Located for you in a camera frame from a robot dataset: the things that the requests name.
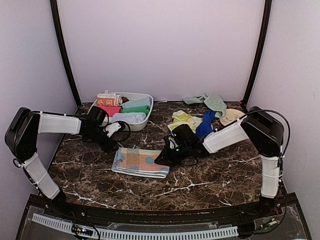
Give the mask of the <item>orange bunny towel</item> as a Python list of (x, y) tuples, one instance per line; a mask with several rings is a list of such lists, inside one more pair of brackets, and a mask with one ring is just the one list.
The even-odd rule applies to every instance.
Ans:
[(103, 107), (121, 107), (123, 103), (121, 94), (117, 93), (98, 93), (96, 104)]

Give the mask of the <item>blue polka dot towel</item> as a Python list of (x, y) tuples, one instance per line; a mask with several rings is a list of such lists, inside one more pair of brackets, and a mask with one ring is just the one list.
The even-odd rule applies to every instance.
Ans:
[(165, 179), (170, 167), (155, 163), (160, 150), (120, 147), (114, 156), (111, 170), (137, 177)]

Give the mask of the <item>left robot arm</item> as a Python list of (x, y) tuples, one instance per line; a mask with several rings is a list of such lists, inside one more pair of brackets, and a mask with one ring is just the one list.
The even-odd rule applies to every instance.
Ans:
[(9, 125), (4, 140), (12, 154), (14, 164), (47, 199), (54, 200), (64, 193), (55, 183), (39, 156), (41, 135), (78, 135), (96, 143), (107, 152), (116, 144), (113, 135), (125, 129), (122, 122), (103, 126), (107, 113), (95, 107), (87, 115), (69, 115), (30, 110), (21, 107)]

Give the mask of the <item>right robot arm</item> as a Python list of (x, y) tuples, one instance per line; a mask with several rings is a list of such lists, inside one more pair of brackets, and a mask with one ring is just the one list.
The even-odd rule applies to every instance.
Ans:
[(187, 124), (176, 127), (164, 137), (165, 145), (155, 159), (155, 164), (168, 167), (180, 166), (188, 157), (201, 158), (249, 140), (262, 160), (262, 186), (264, 198), (255, 205), (255, 213), (266, 217), (275, 208), (276, 197), (283, 176), (283, 159), (289, 143), (284, 142), (285, 128), (273, 115), (281, 113), (252, 107), (249, 112), (221, 129), (213, 129), (212, 119), (205, 114), (196, 131)]

